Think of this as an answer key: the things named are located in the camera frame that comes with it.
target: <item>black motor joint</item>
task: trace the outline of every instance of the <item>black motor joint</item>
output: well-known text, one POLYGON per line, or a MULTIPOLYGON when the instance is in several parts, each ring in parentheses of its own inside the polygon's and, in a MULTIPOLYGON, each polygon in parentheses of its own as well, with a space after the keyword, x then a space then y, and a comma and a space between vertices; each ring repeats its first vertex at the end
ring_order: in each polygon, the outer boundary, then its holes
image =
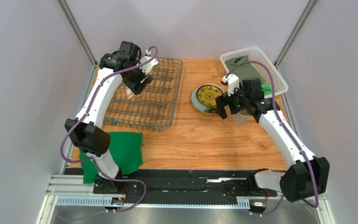
MULTIPOLYGON (((113 69, 120 71, 135 66, 141 57, 140 47, 134 43, 121 42, 120 50, 111 54, 105 54, 100 59, 99 68, 113 69)), ((143 89, 153 80, 152 76, 147 76, 141 69, 134 69, 122 72, 124 84, 135 94, 140 94, 143 89)))
MULTIPOLYGON (((216 113, 222 119, 227 118, 226 106, 229 106, 231 114, 246 110, 249 115, 255 118, 256 122, 259 122, 259 118, 262 114, 273 110, 273 99, 264 98, 264 92, 259 78, 245 78, 239 86, 239 88, 234 89, 234 93, 230 96, 225 92, 215 99, 217 105, 216 113)), ((280 107, 276 103, 275 105, 277 110, 279 110, 280 107)))

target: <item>dish rack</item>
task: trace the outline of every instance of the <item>dish rack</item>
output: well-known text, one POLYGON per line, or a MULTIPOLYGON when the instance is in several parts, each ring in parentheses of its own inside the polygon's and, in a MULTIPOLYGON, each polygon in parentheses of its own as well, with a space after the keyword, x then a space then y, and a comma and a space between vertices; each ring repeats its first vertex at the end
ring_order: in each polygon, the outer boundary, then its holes
POLYGON ((158 65, 149 73, 154 80, 141 94, 127 99, 125 85, 121 83, 117 88, 104 116, 104 125, 147 130, 165 129, 172 125, 183 62, 174 58, 156 59, 158 65))
MULTIPOLYGON (((244 49, 234 50, 234 51, 230 51, 225 54, 222 54, 220 56, 220 61, 222 62, 223 67, 225 68, 226 74, 229 72, 229 69, 227 68, 227 66, 225 64, 225 61, 232 59, 232 58, 241 57, 241 56, 248 56, 248 60, 260 62, 260 63, 264 64, 269 69, 271 75, 273 76, 274 90, 275 90, 276 96, 281 95, 281 94, 285 93, 286 91, 288 91, 287 82, 284 80, 284 78, 281 76, 281 74, 275 68, 275 66, 270 61, 270 59, 267 57, 267 55, 262 51, 262 49, 260 49, 258 47, 244 48, 244 49)), ((252 63, 251 65, 253 67, 255 67, 255 69, 259 72, 259 74, 264 78, 264 81, 266 81, 271 86, 270 78, 269 78, 269 75, 267 74, 266 70, 258 64, 252 63)), ((270 98, 272 96, 273 96, 273 94, 269 94, 269 95, 266 95, 265 98, 270 98)))

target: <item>cable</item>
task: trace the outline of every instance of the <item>cable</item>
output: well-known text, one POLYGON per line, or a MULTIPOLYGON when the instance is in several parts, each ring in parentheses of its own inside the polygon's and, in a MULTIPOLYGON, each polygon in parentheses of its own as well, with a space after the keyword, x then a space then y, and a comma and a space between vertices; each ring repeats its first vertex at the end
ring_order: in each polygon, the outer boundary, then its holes
POLYGON ((141 183, 143 185, 143 187, 144 187, 143 194, 142 194, 142 196, 140 197, 140 199, 137 202, 135 202, 133 205, 131 205, 128 208, 125 208, 125 209, 122 209, 122 210, 116 210, 116 212, 124 212, 124 211, 131 210, 143 200, 143 198, 146 195, 146 184, 145 184, 145 182, 143 182, 141 180, 136 180, 136 179, 125 179, 125 180, 123 180, 123 179, 114 179, 114 178, 109 177, 108 175, 106 175, 104 172, 102 172, 102 170, 100 169, 100 167, 98 166, 98 164, 96 163, 96 161, 94 159, 92 159, 92 162, 94 163, 94 165, 95 165, 96 169, 98 170, 98 172, 101 173, 102 176, 104 176, 106 179, 109 179, 111 181, 116 181, 116 182, 138 182, 138 183, 141 183))
MULTIPOLYGON (((124 212, 124 211, 128 211, 128 210, 131 210, 133 209, 135 206, 137 206, 142 200, 143 198, 145 197, 146 195, 146 184, 145 182, 141 181, 141 180, 136 180, 136 179, 125 179, 125 180, 122 180, 122 179, 114 179, 112 177, 109 177, 108 175, 106 175, 105 173, 102 172, 102 170, 100 169, 100 167, 98 166, 98 164, 95 162, 94 160, 94 157, 87 157, 85 159, 82 159, 82 160, 76 160, 76 161, 73 161, 73 160, 70 160, 69 158, 66 158, 66 156, 64 155, 64 152, 63 152, 63 147, 64 147, 64 143, 66 142, 66 140, 69 138, 70 134, 74 131, 74 129, 79 125, 81 124, 81 122, 88 116, 88 113, 90 112, 91 110, 91 106, 92 104, 94 103, 95 101, 95 98, 96 98, 96 95, 97 93, 99 92, 99 89, 100 87, 102 87, 103 83, 106 82, 109 78, 117 75, 117 74, 120 74, 120 73, 123 73, 123 72, 128 72, 130 70, 134 70, 134 69, 138 69, 140 67, 142 67, 143 65, 151 62, 152 60, 154 60, 156 57, 157 57, 157 54, 158 54, 158 48, 155 47, 155 46, 151 46, 148 48, 148 51, 150 51, 151 49, 155 49, 155 53, 154 55, 147 61, 145 61, 144 63, 140 63, 138 65, 135 65, 133 67, 130 67, 130 68, 127 68, 127 69, 123 69, 123 70, 120 70, 120 71, 116 71, 116 72, 113 72, 112 74, 106 76, 104 79, 101 80, 101 82, 98 84, 98 86, 96 87, 95 89, 95 92, 94 94, 92 95, 91 97, 91 100, 89 101, 89 104, 88 104, 88 108, 87 110, 85 111, 85 114, 72 126, 71 129, 69 129, 69 131, 67 132, 67 134, 64 136, 62 142, 61 142, 61 146, 60 146, 60 154, 61 154, 61 157, 68 163, 78 163, 78 162, 83 162, 83 161, 87 161, 87 160, 92 160, 92 162, 94 163, 96 169, 98 170, 98 172, 100 172, 105 178, 109 179, 109 180, 112 180, 112 181, 116 181, 116 182, 138 182, 138 183, 141 183, 144 187, 144 191, 143 191, 143 195, 140 197, 140 199, 134 203, 133 205, 131 205, 130 207, 128 208, 125 208, 125 209, 122 209, 122 210, 116 210, 115 212, 124 212)), ((59 213, 56 213, 56 216, 59 217, 60 219, 62 220, 65 220, 65 221, 78 221, 78 220, 83 220, 83 219, 87 219, 87 218, 90 218, 90 217, 93 217, 93 216, 96 216, 96 215, 99 215, 99 214, 102 214, 102 213, 105 213, 106 211, 100 211, 100 212, 96 212, 96 213, 93 213, 93 214, 90 214, 88 216, 85 216, 85 217, 81 217, 81 218, 75 218, 75 219, 68 219, 68 218, 63 218, 59 215, 59 213)))
POLYGON ((249 214, 255 215, 257 217, 269 216, 269 215, 273 214, 275 211, 277 211, 278 207, 280 207, 280 205, 282 204, 283 201, 284 201, 284 195, 281 196, 280 200, 278 201, 277 206, 273 210, 269 211, 268 213, 262 214, 262 213, 250 212, 249 214))
POLYGON ((92 157, 87 157, 87 158, 84 158, 84 159, 82 159, 82 160, 73 161, 73 160, 70 160, 70 159, 66 158, 66 156, 64 155, 64 152, 63 152, 63 151, 64 151, 64 150, 63 150, 64 143, 65 143, 66 140, 69 138, 70 134, 74 131, 74 129, 75 129, 79 124, 81 124, 81 122, 87 117, 88 113, 89 113, 90 110, 91 110, 91 106, 92 106, 92 104, 93 104, 94 101, 95 101, 96 95, 97 95, 97 93, 99 92, 99 89, 100 89, 100 87, 103 85, 103 83, 104 83, 107 79, 109 79, 109 78, 111 78, 111 77, 113 77, 113 76, 115 76, 115 75, 117 75, 117 74, 120 74, 120 73, 122 73, 122 72, 128 72, 128 71, 131 71, 131 70, 134 70, 134 69, 138 69, 138 68, 142 67, 143 65, 145 65, 145 64, 151 62, 152 60, 154 60, 154 59, 156 58, 157 54, 158 54, 158 48, 155 47, 155 46, 151 46, 151 47, 149 47, 148 51, 150 51, 151 49, 155 49, 156 52, 155 52, 155 54, 154 54, 149 60, 147 60, 147 61, 145 61, 145 62, 143 62, 143 63, 140 63, 140 64, 138 64, 138 65, 135 65, 135 66, 133 66, 133 67, 130 67, 130 68, 127 68, 127 69, 123 69, 123 70, 120 70, 120 71, 116 71, 116 72, 114 72, 114 73, 112 73, 112 74, 106 76, 104 79, 101 80, 101 82, 99 83, 99 85, 98 85, 98 86, 96 87, 96 89, 95 89, 94 95, 92 95, 92 98, 91 98, 91 100, 89 101, 88 108, 87 108, 87 110, 85 111, 85 114, 71 127, 71 129, 66 133, 66 135, 64 136, 64 138, 63 138, 63 140, 62 140, 62 142, 61 142, 60 153, 61 153, 61 157, 62 157, 66 162, 68 162, 68 163, 78 163, 78 162, 84 162, 84 161, 87 161, 87 160, 92 159, 92 157))
POLYGON ((81 217, 81 218, 63 218, 62 216, 59 215, 59 212, 56 213, 56 216, 58 218, 60 218, 61 220, 74 222, 74 221, 80 221, 80 220, 84 220, 84 219, 87 219, 87 218, 91 218, 93 216, 97 216, 97 215, 100 215, 100 214, 103 214, 103 213, 106 213, 106 210, 95 212, 95 213, 92 213, 90 215, 87 215, 87 216, 84 216, 84 217, 81 217))
POLYGON ((280 118, 280 115, 278 114, 278 110, 277 107, 275 105, 275 89, 274 89, 274 81, 273 81, 273 76, 271 75, 269 69, 262 63, 257 62, 257 61, 246 61, 246 62, 242 62, 238 65, 236 65, 233 69, 231 69, 225 76, 225 78, 227 78, 236 68, 245 65, 245 64, 249 64, 249 63, 255 63, 258 64, 260 66, 262 66, 267 74, 268 77, 270 78, 270 82, 271 82, 271 89, 272 89, 272 99, 273 99, 273 109, 274 109, 274 113, 275 116, 277 117, 277 120, 280 122, 281 126, 284 128, 284 130, 286 131, 286 133, 288 134, 288 136, 291 138, 291 140, 294 142, 294 144, 296 145, 297 149, 299 149, 300 153, 303 155, 304 159, 306 160, 306 164, 307 167, 309 168, 309 172, 310 172, 310 177, 311 177, 311 182, 313 185, 313 191, 314 191, 314 199, 316 201, 315 204, 311 204, 310 202, 306 201, 305 199, 302 199, 306 204, 308 204, 309 206, 313 207, 313 208, 317 208, 319 205, 319 201, 318 201, 318 190, 317 190, 317 184, 316 184, 316 178, 314 176, 314 172, 313 172, 313 167, 311 166, 310 160, 308 159, 306 153, 302 150, 302 147, 300 146, 299 142, 297 142, 296 138, 293 136, 293 134, 289 131, 289 129, 287 128, 287 126, 282 122, 282 119, 280 118))
POLYGON ((266 200, 265 200, 265 202, 266 202, 266 207, 267 207, 267 203, 269 202, 269 191, 267 190, 267 189, 265 189, 265 191, 266 191, 266 200))

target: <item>plate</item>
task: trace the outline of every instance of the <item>plate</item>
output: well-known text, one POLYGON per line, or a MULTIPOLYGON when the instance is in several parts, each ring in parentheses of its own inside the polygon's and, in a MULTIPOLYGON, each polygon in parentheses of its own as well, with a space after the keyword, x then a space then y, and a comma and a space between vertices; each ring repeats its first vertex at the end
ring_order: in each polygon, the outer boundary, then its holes
POLYGON ((192 92, 192 103, 201 113, 215 114, 215 98, 221 96, 223 93, 224 90, 215 84, 200 85, 192 92))

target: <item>white plastic basket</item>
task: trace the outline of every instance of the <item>white plastic basket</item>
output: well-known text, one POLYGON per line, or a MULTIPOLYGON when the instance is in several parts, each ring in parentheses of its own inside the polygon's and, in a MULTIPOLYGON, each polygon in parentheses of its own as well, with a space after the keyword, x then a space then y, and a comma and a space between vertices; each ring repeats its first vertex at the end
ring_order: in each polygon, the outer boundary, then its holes
MULTIPOLYGON (((220 61, 223 64, 223 67, 225 68, 225 73, 227 74, 229 72, 229 69, 227 68, 225 61, 240 57, 240 56, 247 56, 248 60, 250 61, 257 61, 262 64, 264 64, 269 70, 271 75, 273 76, 274 81, 274 89, 275 89, 275 95, 281 95, 288 91, 288 84, 285 82, 285 80, 282 78, 281 74, 278 72, 278 70, 275 68, 273 63, 269 60, 269 58, 266 56, 266 54, 262 51, 262 49, 258 47, 251 47, 251 48, 244 48, 240 50, 234 50, 227 52, 220 56, 220 61)), ((271 85, 270 77, 267 74, 266 70, 255 63, 251 64, 255 69, 259 72, 259 74, 264 78, 264 81, 266 81, 268 84, 271 85)), ((272 94, 266 95, 265 98, 272 97, 272 94)))

